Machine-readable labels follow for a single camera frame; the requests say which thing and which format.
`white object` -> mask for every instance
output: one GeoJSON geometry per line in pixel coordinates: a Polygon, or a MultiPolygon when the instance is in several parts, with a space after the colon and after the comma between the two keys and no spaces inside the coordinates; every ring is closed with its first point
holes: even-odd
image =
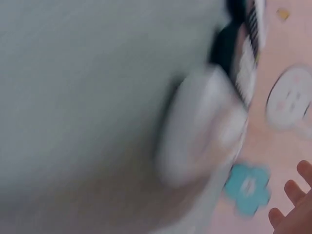
{"type": "Polygon", "coordinates": [[[279,130],[295,129],[312,138],[312,75],[304,65],[287,69],[274,84],[267,101],[266,116],[279,130]]]}
{"type": "Polygon", "coordinates": [[[161,139],[156,167],[178,187],[232,163],[246,133],[247,111],[218,67],[197,71],[180,85],[161,139]]]}
{"type": "Polygon", "coordinates": [[[258,21],[259,48],[263,49],[268,37],[267,0],[254,0],[258,21]]]}

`blue flower sticker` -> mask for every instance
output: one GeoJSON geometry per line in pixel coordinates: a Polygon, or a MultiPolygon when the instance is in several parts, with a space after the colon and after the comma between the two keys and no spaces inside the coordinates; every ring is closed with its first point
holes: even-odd
{"type": "Polygon", "coordinates": [[[225,184],[226,195],[235,201],[239,213],[253,216],[259,206],[269,203],[271,194],[267,188],[270,179],[268,169],[235,164],[225,184]]]}

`yellow sticker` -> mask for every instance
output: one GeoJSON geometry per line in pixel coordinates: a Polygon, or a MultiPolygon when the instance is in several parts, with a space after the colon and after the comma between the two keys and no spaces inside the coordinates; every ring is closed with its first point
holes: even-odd
{"type": "Polygon", "coordinates": [[[287,18],[290,16],[290,12],[289,12],[289,10],[287,10],[286,8],[279,8],[278,10],[277,10],[277,15],[278,15],[278,17],[282,20],[282,21],[285,21],[285,20],[287,20],[287,18]]]}

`sticker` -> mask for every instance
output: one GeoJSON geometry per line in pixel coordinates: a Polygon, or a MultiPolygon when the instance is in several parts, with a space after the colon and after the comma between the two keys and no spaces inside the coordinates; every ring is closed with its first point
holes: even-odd
{"type": "Polygon", "coordinates": [[[250,167],[235,164],[224,186],[227,197],[235,201],[238,212],[243,216],[254,216],[259,207],[265,207],[271,198],[267,188],[270,172],[265,167],[250,167]]]}
{"type": "Polygon", "coordinates": [[[279,9],[277,10],[276,13],[277,13],[277,16],[278,16],[282,21],[287,20],[288,17],[290,16],[289,10],[287,10],[286,8],[283,8],[283,7],[279,8],[279,9]]]}
{"type": "Polygon", "coordinates": [[[312,138],[312,75],[304,65],[284,71],[272,87],[266,105],[268,123],[278,130],[296,130],[312,138]]]}

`white face sticker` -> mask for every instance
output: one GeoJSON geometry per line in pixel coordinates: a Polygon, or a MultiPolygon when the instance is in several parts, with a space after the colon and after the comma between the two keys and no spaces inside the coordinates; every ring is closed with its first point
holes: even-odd
{"type": "Polygon", "coordinates": [[[292,66],[277,80],[268,97],[267,120],[277,129],[297,127],[312,101],[312,76],[305,66],[292,66]]]}

